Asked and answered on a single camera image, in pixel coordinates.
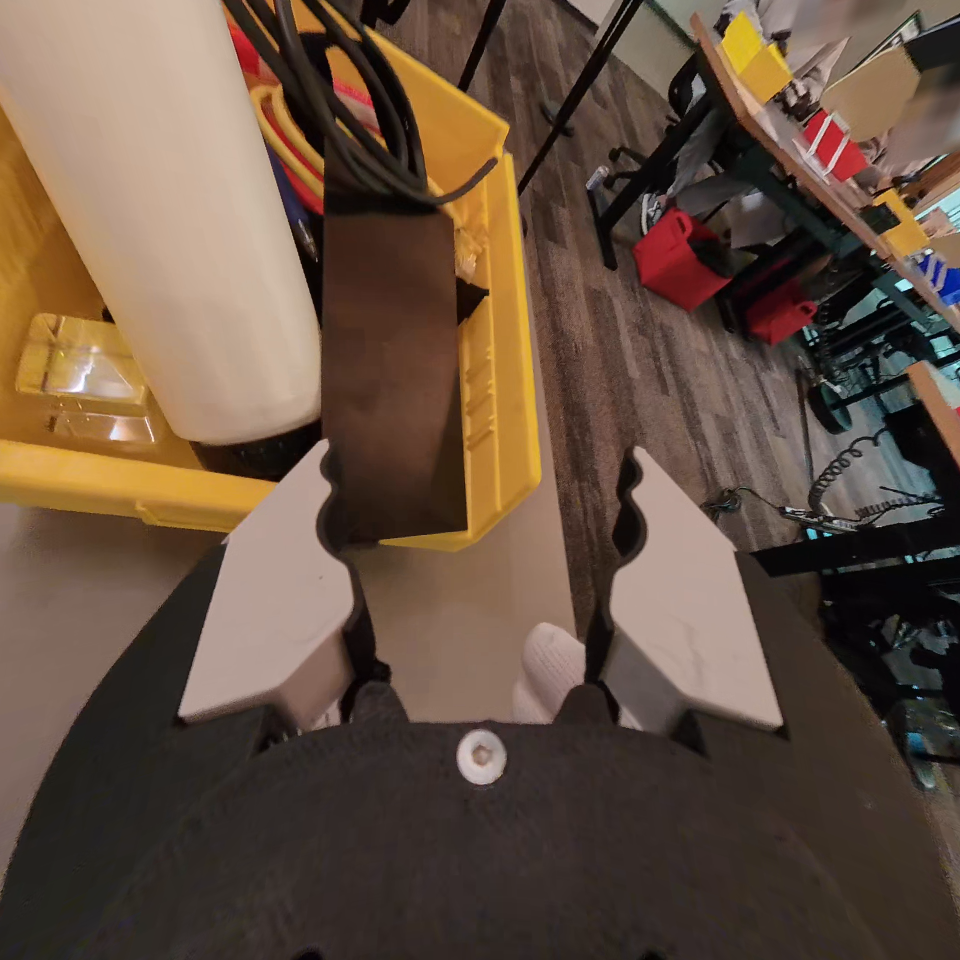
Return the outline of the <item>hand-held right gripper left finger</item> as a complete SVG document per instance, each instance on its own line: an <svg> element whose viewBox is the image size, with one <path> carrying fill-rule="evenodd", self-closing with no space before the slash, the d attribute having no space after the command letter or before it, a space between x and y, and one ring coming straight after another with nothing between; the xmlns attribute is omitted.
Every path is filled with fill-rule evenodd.
<svg viewBox="0 0 960 960"><path fill-rule="evenodd" d="M223 543L178 706L198 724L269 708L317 729L369 682L389 682L358 573L343 556L339 465L320 440Z"/></svg>

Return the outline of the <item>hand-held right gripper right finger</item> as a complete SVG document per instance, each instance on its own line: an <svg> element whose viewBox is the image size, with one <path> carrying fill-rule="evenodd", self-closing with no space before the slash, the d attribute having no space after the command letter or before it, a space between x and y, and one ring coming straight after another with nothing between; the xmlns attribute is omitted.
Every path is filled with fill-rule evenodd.
<svg viewBox="0 0 960 960"><path fill-rule="evenodd" d="M621 726L668 736L690 712L784 726L735 546L642 447L623 455L584 637L584 678Z"/></svg>

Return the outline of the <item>yellow plastic bin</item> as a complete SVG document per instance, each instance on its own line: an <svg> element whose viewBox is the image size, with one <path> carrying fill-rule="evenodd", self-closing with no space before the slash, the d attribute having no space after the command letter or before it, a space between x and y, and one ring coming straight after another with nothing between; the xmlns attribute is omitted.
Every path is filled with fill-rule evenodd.
<svg viewBox="0 0 960 960"><path fill-rule="evenodd" d="M467 528L378 543L473 546L542 479L509 126L363 25L349 2L220 3L247 94L279 88L273 116L322 170L323 197L327 175L343 171L369 194L453 221ZM307 450L327 440L322 387L316 421L249 442L208 445L178 436L151 388L164 426L152 447L49 434L37 407L14 389L31 318L104 315L116 323L2 112L2 502L230 533ZM322 375L325 212L304 206L263 142L316 313Z"/></svg>

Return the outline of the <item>person's right hand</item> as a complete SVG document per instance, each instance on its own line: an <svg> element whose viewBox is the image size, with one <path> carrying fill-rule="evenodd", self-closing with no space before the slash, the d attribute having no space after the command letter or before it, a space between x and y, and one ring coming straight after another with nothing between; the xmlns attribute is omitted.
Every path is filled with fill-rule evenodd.
<svg viewBox="0 0 960 960"><path fill-rule="evenodd" d="M512 688L511 719L518 724L554 721L585 675L586 648L565 629L541 622L528 633Z"/></svg>

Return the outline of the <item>white power strip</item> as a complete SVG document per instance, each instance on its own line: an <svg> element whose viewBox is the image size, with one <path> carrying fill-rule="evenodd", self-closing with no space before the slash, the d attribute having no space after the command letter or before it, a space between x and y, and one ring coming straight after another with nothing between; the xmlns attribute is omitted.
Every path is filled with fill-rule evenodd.
<svg viewBox="0 0 960 960"><path fill-rule="evenodd" d="M832 514L823 514L811 510L802 510L793 507L778 507L777 513L786 521L798 527L809 529L822 534L839 535L857 532L864 524L856 519L838 517Z"/></svg>

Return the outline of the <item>clear plastic package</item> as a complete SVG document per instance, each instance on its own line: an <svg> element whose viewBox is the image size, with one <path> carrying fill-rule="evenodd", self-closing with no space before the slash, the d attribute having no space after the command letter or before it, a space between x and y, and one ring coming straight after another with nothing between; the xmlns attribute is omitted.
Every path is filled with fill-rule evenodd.
<svg viewBox="0 0 960 960"><path fill-rule="evenodd" d="M164 435L138 362L105 315L35 314L15 365L13 389L55 437L147 450Z"/></svg>

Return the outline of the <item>wooden edge table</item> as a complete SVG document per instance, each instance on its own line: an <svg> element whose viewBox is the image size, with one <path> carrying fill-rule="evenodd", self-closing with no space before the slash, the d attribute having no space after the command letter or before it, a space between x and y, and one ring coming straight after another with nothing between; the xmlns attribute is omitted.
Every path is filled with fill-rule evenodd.
<svg viewBox="0 0 960 960"><path fill-rule="evenodd" d="M929 362L906 368L909 385L959 467L959 387Z"/></svg>

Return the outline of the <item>blue striped bin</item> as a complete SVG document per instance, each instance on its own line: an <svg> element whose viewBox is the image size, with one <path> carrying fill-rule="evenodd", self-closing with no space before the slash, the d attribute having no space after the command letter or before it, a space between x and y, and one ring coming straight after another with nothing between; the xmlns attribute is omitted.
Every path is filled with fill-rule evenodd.
<svg viewBox="0 0 960 960"><path fill-rule="evenodd" d="M946 306L959 305L959 267L951 266L937 251L912 258L931 288Z"/></svg>

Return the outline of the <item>white foam roll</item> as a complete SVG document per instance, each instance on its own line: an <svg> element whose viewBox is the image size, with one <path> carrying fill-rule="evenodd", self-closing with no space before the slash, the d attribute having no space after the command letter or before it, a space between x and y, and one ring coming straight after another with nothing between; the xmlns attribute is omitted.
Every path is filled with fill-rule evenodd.
<svg viewBox="0 0 960 960"><path fill-rule="evenodd" d="M221 3L2 2L1 83L174 433L316 422L318 320Z"/></svg>

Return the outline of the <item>long work table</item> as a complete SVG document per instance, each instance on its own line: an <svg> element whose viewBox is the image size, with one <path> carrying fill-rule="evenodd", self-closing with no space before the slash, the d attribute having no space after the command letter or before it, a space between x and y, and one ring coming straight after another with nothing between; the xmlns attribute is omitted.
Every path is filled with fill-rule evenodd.
<svg viewBox="0 0 960 960"><path fill-rule="evenodd" d="M715 108L733 125L730 170L774 202L795 225L801 240L838 257L860 248L871 250L873 288L881 290L908 319L919 320L924 311L897 286L897 280L908 282L934 314L958 330L958 307L946 305L913 262L895 254L893 246L860 217L859 209L867 203L862 191L853 184L842 185L831 174L826 178L816 174L793 142L798 126L761 104L748 90L721 49L715 31L698 12L692 14L690 28L695 41L692 62L705 84L703 102L666 131L651 155L643 157L632 180L611 201L596 191L587 192L606 269L618 270L613 232L619 221L645 189L666 174L702 116Z"/></svg>

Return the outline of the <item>red plastic bin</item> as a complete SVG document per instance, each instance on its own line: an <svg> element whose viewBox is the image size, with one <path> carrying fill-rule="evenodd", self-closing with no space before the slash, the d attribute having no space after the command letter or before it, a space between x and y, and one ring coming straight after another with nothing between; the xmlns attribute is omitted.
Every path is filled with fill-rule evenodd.
<svg viewBox="0 0 960 960"><path fill-rule="evenodd" d="M824 179L845 183L870 165L849 125L838 114L817 110L806 121L798 138L804 161Z"/></svg>

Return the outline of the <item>wooden tray with black pad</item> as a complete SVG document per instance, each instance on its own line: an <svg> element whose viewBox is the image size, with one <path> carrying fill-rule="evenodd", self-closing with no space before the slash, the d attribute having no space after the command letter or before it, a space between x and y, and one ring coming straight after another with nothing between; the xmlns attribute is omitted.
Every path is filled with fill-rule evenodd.
<svg viewBox="0 0 960 960"><path fill-rule="evenodd" d="M865 57L829 86L820 106L843 119L851 139L867 140L958 109L959 17Z"/></svg>

